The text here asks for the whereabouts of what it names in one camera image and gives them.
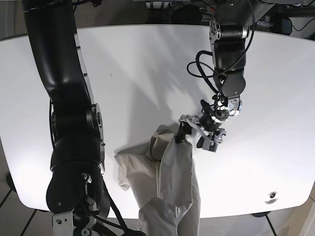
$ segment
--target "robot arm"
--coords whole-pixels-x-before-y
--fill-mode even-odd
[[[253,39],[254,23],[260,19],[274,3],[257,0],[226,0],[216,8],[215,15],[210,21],[211,52],[200,51],[196,56],[196,65],[207,84],[215,95],[214,103],[208,104],[201,101],[202,110],[195,116],[182,116],[176,142],[185,139],[186,134],[191,134],[191,129],[196,129],[201,138],[197,148],[213,151],[217,150],[222,137],[226,135],[220,126],[229,117],[239,115],[242,108],[240,94],[245,89],[243,77],[246,65],[246,51]],[[250,26],[252,35],[249,45],[245,48],[245,40],[249,35]],[[214,74],[206,76],[200,65],[199,58],[202,54],[213,57],[215,65]],[[217,90],[209,82],[213,78]]]
[[[54,213],[54,235],[94,235],[94,227],[103,226],[92,214],[106,219],[112,204],[102,176],[101,114],[79,59],[72,2],[23,0],[23,8],[36,66],[53,107],[53,177],[46,202]]]

